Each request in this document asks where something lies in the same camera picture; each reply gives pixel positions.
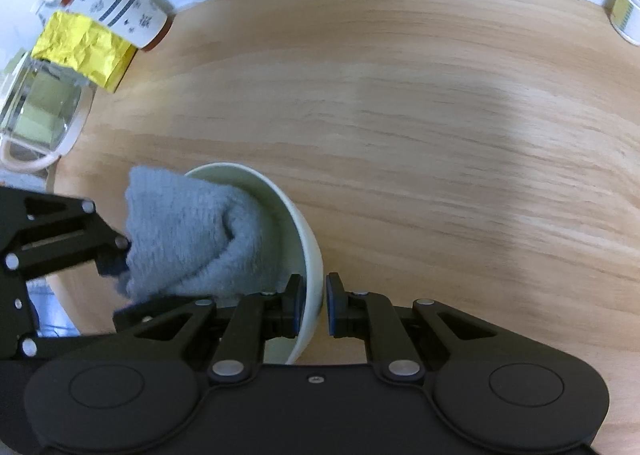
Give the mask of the pale green bowl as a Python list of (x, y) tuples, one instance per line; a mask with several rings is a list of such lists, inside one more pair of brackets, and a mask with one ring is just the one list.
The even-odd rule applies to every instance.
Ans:
[(267, 341), (264, 361), (270, 364), (295, 363), (314, 337), (323, 305), (323, 261), (314, 232), (303, 213), (276, 183), (244, 164), (209, 163), (189, 171), (188, 175), (190, 178), (229, 184), (245, 190), (271, 211), (278, 222), (281, 237), (280, 267), (285, 276), (299, 274), (303, 277), (304, 305), (296, 337)]

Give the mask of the grey pink cloth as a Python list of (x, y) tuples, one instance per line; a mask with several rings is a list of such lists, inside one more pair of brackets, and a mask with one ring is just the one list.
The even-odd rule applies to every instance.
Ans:
[(280, 227), (244, 190), (138, 166), (125, 198), (131, 247), (117, 290), (129, 300), (212, 297), (235, 305), (280, 289)]

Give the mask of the glass pitcher white lid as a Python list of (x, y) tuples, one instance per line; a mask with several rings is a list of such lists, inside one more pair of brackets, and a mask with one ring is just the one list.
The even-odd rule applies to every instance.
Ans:
[(35, 173), (75, 145), (96, 86), (77, 72), (19, 52), (1, 75), (1, 167)]

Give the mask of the yellow foil bag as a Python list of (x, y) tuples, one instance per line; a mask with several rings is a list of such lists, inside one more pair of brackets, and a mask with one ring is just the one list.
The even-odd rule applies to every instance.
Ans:
[(55, 11), (32, 48), (32, 57), (71, 69), (114, 93), (137, 50), (87, 16)]

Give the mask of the red lidded patterned tumbler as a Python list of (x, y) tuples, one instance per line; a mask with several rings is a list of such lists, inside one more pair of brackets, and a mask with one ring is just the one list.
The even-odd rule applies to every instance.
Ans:
[(154, 0), (60, 0), (60, 4), (143, 51), (157, 46), (171, 26), (169, 15)]

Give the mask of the small white lidded jar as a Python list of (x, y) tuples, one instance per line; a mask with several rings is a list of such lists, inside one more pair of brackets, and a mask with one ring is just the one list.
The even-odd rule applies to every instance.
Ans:
[(633, 45), (639, 45), (639, 10), (640, 0), (614, 0), (608, 16), (615, 31)]

